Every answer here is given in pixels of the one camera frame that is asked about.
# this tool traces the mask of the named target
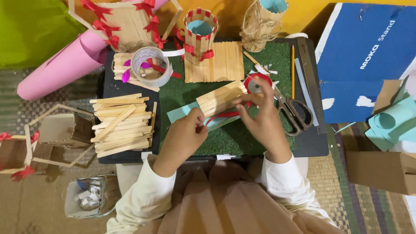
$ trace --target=twine-wrapped jar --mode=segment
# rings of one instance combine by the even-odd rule
[[[243,47],[250,52],[260,52],[266,46],[267,41],[274,40],[282,27],[280,19],[289,5],[284,0],[255,0],[244,14],[241,27],[241,42]]]
[[[195,65],[207,64],[213,57],[212,43],[218,30],[218,21],[211,11],[190,10],[183,19],[185,24],[185,59]]]

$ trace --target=white sleeve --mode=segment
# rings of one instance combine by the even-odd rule
[[[176,172],[169,178],[158,176],[145,160],[137,182],[117,202],[117,215],[108,220],[107,234],[132,234],[166,214],[171,208],[175,178]]]
[[[289,211],[303,211],[336,227],[327,212],[320,208],[315,199],[315,190],[310,187],[309,180],[301,175],[293,155],[283,164],[273,163],[265,156],[261,182],[270,196]]]

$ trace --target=person's right hand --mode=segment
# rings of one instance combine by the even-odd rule
[[[292,157],[292,152],[280,121],[279,112],[274,105],[275,94],[266,80],[257,76],[253,77],[253,80],[263,90],[263,95],[241,95],[234,101],[235,107],[247,129],[267,149],[267,158],[274,163],[285,163]],[[260,106],[259,113],[254,119],[249,116],[243,105],[246,102],[253,102]]]

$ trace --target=hand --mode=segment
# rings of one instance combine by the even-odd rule
[[[235,107],[247,129],[267,149],[266,157],[274,163],[285,163],[292,157],[292,152],[280,121],[279,112],[274,105],[275,94],[267,81],[257,76],[253,77],[253,80],[263,90],[263,95],[241,95],[234,101]],[[253,102],[260,106],[259,113],[254,119],[249,116],[242,105],[246,102]]]
[[[208,136],[204,113],[192,108],[189,114],[171,124],[157,157],[153,171],[161,177],[170,177],[182,163],[202,145]]]

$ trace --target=yellow wall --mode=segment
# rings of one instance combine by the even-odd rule
[[[117,0],[92,0],[93,2],[117,2]],[[80,16],[89,22],[95,20],[95,15],[91,11],[82,9],[79,0],[75,0],[77,12]],[[183,27],[183,17],[189,10],[197,7],[210,10],[220,23],[220,30],[217,35],[236,37],[240,31],[243,22],[244,13],[252,0],[178,0],[183,8],[183,14],[179,18],[178,27]],[[330,0],[288,0],[289,9],[282,18],[282,36],[296,32],[305,31],[313,34],[320,34],[325,27],[327,19],[332,12],[333,5]],[[365,0],[348,2],[364,2],[378,4],[396,4],[396,5],[413,5],[416,6],[416,0]],[[165,4],[156,12],[160,19],[160,31],[163,32],[173,14],[175,7],[171,2]]]

